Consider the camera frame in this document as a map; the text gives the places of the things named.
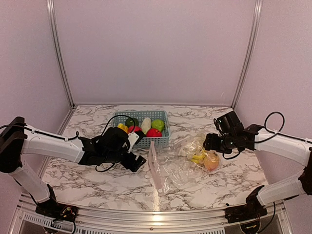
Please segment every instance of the white marble surface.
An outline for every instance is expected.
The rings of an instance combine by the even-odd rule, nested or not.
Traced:
[[[196,133],[215,133],[213,119],[229,111],[224,107],[198,106],[79,106],[64,135],[94,137],[101,133],[107,120],[116,111],[165,110],[169,116],[171,139],[174,145]],[[138,150],[147,158],[147,150]],[[52,159],[43,176],[59,202],[118,210],[176,211],[223,207],[245,201],[246,196],[266,179],[255,154],[244,151],[233,160],[222,159],[221,167],[201,176],[166,196],[159,196],[153,183],[148,163],[132,173],[121,165],[106,173],[98,173],[94,166],[81,166],[63,159]]]

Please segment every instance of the basket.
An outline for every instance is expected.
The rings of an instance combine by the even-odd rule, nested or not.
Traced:
[[[141,126],[143,120],[146,117],[151,118],[152,121],[155,119],[161,119],[165,123],[165,128],[161,132],[162,136],[161,137],[144,137],[134,147],[135,148],[149,148],[151,145],[151,141],[155,142],[155,145],[162,145],[162,146],[168,145],[171,132],[170,132],[167,112],[165,111],[122,111],[122,112],[116,112],[114,115],[115,116],[126,115],[126,116],[137,118],[139,122],[139,126]],[[113,119],[112,126],[117,127],[119,123],[125,124],[126,120],[127,120],[127,117],[118,116]]]

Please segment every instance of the white wall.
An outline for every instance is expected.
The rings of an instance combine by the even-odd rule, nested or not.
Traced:
[[[230,106],[254,0],[56,0],[76,103]]]
[[[26,122],[56,132],[69,111],[53,49],[46,1],[0,3],[0,125],[23,116]],[[27,156],[38,170],[39,156]],[[0,173],[0,233],[5,234],[21,190]]]
[[[263,124],[272,111],[286,118],[283,132],[312,138],[312,1],[264,1],[258,39],[238,103],[245,126]],[[278,129],[278,118],[270,127]],[[270,183],[284,179],[301,166],[280,156],[257,153]],[[310,234],[312,197],[286,202],[295,234]]]

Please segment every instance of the white robotic arm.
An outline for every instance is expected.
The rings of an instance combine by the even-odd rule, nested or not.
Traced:
[[[255,136],[256,142],[268,139],[274,135],[265,129],[261,129],[258,133]],[[279,135],[254,145],[254,148],[258,151],[271,152],[286,157],[300,163],[304,167],[308,166],[311,147],[312,144]],[[257,195],[260,204],[265,206],[274,201],[305,194],[306,191],[302,187],[301,180],[299,180],[303,173],[304,171],[300,171],[282,181],[263,187]]]
[[[274,132],[256,124],[244,128],[234,111],[215,119],[214,123],[221,135],[207,134],[204,142],[206,150],[216,150],[222,153],[225,159],[233,159],[245,149],[266,151],[296,161],[305,167],[304,170],[289,178],[256,188],[246,198],[246,205],[227,208],[225,217],[229,223],[266,215],[266,205],[272,202],[291,199],[301,194],[312,195],[311,140]],[[225,157],[225,154],[232,153],[232,149],[238,149],[239,153],[233,157]],[[251,227],[247,228],[248,233],[252,233]]]
[[[57,203],[53,189],[41,181],[21,154],[37,154],[63,158],[81,165],[120,163],[136,172],[145,162],[131,150],[144,133],[125,133],[120,128],[108,128],[93,139],[68,138],[36,129],[17,117],[0,134],[0,172],[8,173],[37,204],[36,212],[55,219],[75,221],[77,208]]]

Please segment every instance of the clear plastic bag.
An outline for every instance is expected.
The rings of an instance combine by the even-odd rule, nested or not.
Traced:
[[[179,156],[173,147],[155,148],[154,143],[151,143],[148,161],[159,196],[174,193],[208,173],[202,165]]]
[[[187,157],[191,162],[205,167],[209,172],[220,166],[221,160],[215,151],[206,151],[203,147],[205,134],[188,137],[176,144],[177,154]]]

